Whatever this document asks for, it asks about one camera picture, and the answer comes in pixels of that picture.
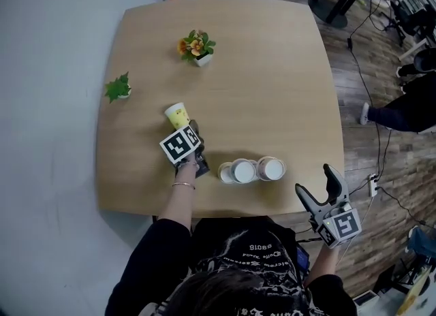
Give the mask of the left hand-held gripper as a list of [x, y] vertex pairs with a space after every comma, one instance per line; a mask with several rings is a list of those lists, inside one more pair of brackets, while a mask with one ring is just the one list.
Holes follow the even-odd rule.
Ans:
[[203, 155], [204, 140], [200, 137], [199, 127], [195, 120], [190, 120], [189, 125], [174, 131], [159, 143], [169, 162], [174, 166], [175, 172], [181, 163], [193, 154], [198, 163], [196, 178], [210, 171], [207, 160]]

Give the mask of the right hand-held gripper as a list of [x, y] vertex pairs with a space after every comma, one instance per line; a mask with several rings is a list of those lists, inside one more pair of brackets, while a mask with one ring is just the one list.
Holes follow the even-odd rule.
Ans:
[[350, 241], [362, 228], [358, 211], [349, 201], [349, 189], [345, 179], [327, 163], [323, 165], [323, 169], [327, 178], [327, 202], [318, 202], [306, 187], [298, 183], [295, 184], [295, 192], [306, 211], [311, 214], [314, 232], [332, 249]]

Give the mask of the person's left hand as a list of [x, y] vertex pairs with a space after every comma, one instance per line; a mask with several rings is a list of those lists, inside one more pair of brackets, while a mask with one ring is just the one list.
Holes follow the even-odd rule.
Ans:
[[196, 179], [198, 163], [195, 157], [186, 158], [177, 169], [175, 176], [176, 182], [193, 183]]

